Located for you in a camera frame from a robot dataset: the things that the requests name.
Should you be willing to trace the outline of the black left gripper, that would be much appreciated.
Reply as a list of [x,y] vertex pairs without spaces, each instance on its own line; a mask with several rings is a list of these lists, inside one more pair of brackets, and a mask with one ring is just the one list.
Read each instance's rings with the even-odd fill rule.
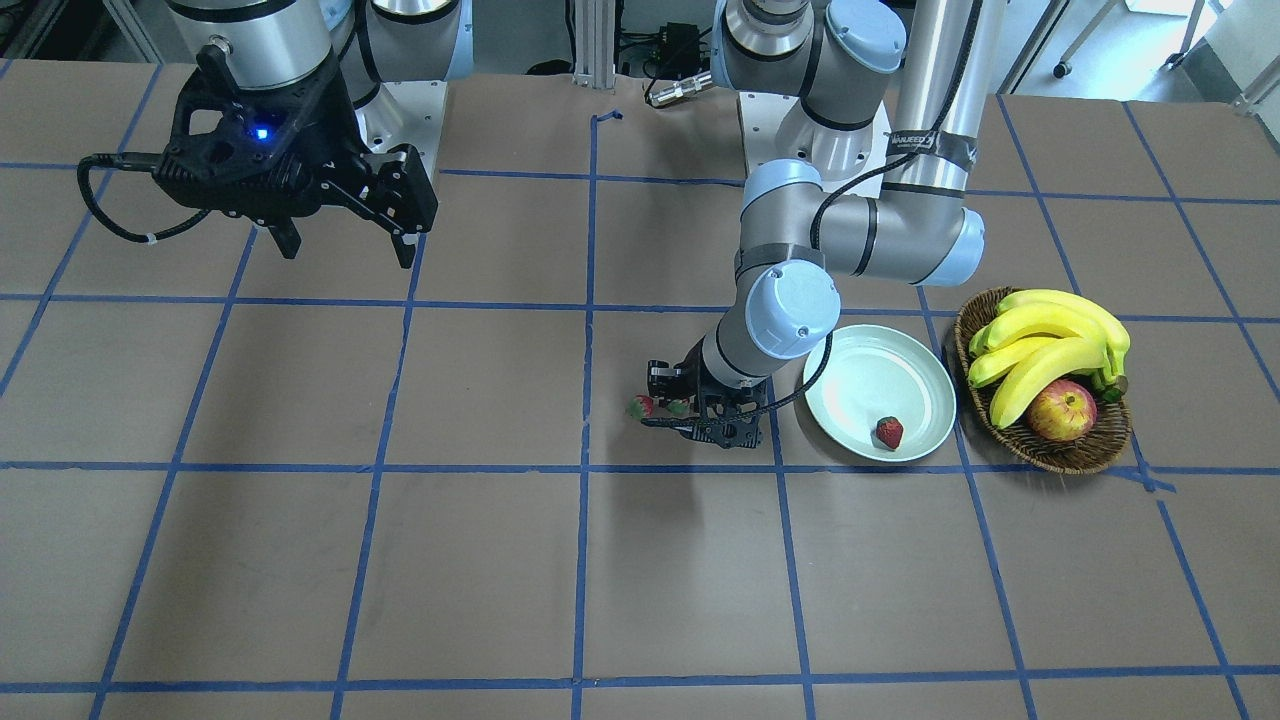
[[687,400],[692,410],[689,416],[762,415],[765,406],[763,386],[727,386],[712,375],[703,359],[701,341],[675,365],[650,360],[646,365],[646,391],[662,409],[668,400]]

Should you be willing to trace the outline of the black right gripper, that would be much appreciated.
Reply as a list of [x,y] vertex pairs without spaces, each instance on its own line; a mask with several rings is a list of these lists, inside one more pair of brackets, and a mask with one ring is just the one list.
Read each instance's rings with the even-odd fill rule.
[[266,220],[284,259],[302,238],[293,220],[353,190],[390,236],[399,266],[413,266],[419,241],[439,201],[413,145],[364,152],[355,109],[332,53],[306,77],[279,88],[241,87],[218,45],[197,54],[179,92],[172,135],[152,170],[157,186],[186,208]]

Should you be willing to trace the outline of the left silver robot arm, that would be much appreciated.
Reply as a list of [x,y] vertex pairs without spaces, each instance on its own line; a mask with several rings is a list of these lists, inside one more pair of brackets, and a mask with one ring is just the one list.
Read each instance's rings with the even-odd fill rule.
[[1002,1],[721,1],[718,86],[795,99],[774,158],[749,173],[731,309],[648,396],[685,433],[765,413],[763,383],[827,345],[836,275],[955,286],[984,247],[964,205]]

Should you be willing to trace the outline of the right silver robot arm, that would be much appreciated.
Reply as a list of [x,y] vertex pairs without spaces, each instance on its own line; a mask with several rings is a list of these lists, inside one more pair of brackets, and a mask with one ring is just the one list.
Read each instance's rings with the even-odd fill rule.
[[445,85],[474,68],[468,1],[172,1],[196,70],[152,178],[186,208],[265,227],[344,208],[402,268],[436,217]]

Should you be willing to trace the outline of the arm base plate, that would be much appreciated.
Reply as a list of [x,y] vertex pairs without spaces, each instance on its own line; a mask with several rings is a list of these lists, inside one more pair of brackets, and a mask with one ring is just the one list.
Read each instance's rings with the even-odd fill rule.
[[820,126],[795,96],[777,94],[741,92],[739,117],[749,176],[768,161],[803,161],[815,168],[822,188],[829,193],[886,164],[891,127],[883,104],[870,124],[852,131]]
[[379,85],[369,101],[355,109],[366,146],[372,152],[389,152],[410,143],[419,150],[429,179],[436,181],[448,92],[443,79]]

